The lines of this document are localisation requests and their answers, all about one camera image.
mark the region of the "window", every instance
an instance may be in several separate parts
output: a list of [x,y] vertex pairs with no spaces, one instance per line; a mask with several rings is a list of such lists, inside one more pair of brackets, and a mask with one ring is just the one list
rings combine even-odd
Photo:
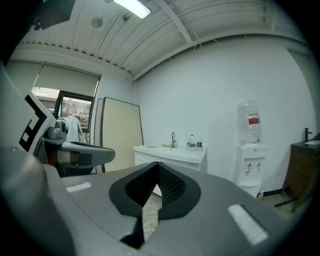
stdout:
[[85,142],[89,144],[89,128],[93,97],[61,91],[56,101],[54,116],[74,116],[79,119]]
[[46,107],[51,114],[55,112],[55,106],[60,90],[44,87],[32,87],[32,93]]

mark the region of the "ceiling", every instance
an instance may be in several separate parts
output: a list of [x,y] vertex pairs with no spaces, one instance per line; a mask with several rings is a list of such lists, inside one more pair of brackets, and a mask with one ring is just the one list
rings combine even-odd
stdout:
[[[69,21],[31,28],[21,44],[76,51],[125,70],[135,80],[172,55],[221,37],[270,34],[303,41],[293,22],[268,0],[141,2],[151,10],[145,19],[115,2],[76,0]],[[92,26],[94,17],[102,17],[101,27]]]

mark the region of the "white towel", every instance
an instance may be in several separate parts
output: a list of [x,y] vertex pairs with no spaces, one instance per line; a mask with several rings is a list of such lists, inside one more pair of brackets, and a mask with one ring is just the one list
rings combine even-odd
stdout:
[[69,115],[67,117],[61,117],[59,120],[65,123],[65,129],[67,130],[66,138],[74,142],[85,142],[84,134],[82,133],[80,121],[75,116]]

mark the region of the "sticker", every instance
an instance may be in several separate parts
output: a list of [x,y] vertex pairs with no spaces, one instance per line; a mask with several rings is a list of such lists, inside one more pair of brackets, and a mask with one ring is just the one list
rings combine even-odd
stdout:
[[249,125],[260,124],[259,114],[247,114]]
[[38,131],[40,130],[43,123],[46,121],[47,116],[45,113],[42,112],[42,110],[37,106],[37,104],[32,100],[32,98],[29,95],[27,95],[24,100],[30,105],[30,107],[34,110],[36,115],[36,118],[30,120],[19,141],[21,147],[23,147],[23,149],[28,152]]

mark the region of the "wooden cabinet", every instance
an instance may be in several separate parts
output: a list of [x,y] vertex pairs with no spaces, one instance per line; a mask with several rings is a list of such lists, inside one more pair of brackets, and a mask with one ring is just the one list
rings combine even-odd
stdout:
[[282,191],[289,187],[298,197],[292,209],[293,213],[313,192],[319,175],[319,165],[320,146],[308,147],[304,146],[303,142],[291,145],[290,161]]

